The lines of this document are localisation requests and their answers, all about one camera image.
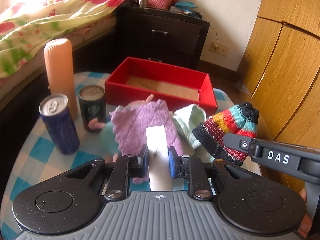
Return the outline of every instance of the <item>purple cloth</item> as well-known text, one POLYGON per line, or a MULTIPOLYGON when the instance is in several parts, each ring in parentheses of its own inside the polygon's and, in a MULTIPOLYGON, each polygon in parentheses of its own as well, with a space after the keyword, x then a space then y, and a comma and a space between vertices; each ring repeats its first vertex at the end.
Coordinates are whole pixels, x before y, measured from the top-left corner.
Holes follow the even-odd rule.
POLYGON ((118 106, 110 114, 113 133, 122 155, 139 154, 142 146, 147 143, 146 128, 158 125, 164 125, 167 146, 174 146, 178 155, 183 155, 177 129, 164 100, 139 106, 118 106))

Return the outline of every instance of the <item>human hand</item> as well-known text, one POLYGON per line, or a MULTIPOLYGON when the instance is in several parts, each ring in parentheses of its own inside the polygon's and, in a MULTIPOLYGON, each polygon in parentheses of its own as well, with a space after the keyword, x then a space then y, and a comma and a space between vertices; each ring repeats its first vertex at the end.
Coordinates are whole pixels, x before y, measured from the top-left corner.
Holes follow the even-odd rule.
MULTIPOLYGON (((303 188, 300 191, 300 196, 303 198, 304 201, 307 201, 307 193, 306 193, 306 188, 303 188)), ((304 237, 307 238, 308 233, 312 227, 312 219, 308 214, 304 215, 304 218, 302 219, 301 225, 298 229, 298 233, 304 237)))

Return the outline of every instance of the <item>metal handle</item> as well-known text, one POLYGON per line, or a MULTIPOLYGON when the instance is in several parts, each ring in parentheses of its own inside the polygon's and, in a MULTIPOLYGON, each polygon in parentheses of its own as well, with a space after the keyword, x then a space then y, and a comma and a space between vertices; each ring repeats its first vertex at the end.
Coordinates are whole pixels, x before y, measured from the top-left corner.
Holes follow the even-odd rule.
POLYGON ((148 60, 162 62, 162 59, 157 59, 157 58, 154 58, 154 57, 148 57, 148 60))
POLYGON ((168 32, 152 30, 152 34, 156 34, 156 33, 161 33, 161 34, 163 34, 163 36, 167 36, 168 35, 168 32))

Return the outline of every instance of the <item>dark green can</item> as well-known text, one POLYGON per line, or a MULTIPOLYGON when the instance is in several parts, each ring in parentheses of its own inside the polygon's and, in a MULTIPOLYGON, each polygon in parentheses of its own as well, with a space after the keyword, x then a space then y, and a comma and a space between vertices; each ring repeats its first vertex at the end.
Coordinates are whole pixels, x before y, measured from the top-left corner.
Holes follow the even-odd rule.
POLYGON ((98 85, 89 85, 81 88, 79 91, 79 105, 84 128, 90 132, 99 132, 100 130, 91 130, 88 127, 88 123, 94 118, 98 118, 99 122, 107 122, 104 88, 98 85))

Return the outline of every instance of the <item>dark wooden nightstand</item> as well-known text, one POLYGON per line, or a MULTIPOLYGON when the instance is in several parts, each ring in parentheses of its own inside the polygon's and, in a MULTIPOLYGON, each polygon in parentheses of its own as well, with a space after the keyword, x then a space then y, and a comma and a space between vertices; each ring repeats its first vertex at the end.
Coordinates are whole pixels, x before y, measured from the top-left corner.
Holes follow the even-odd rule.
POLYGON ((122 7, 119 50, 127 56, 196 69, 210 23, 169 10, 122 7))

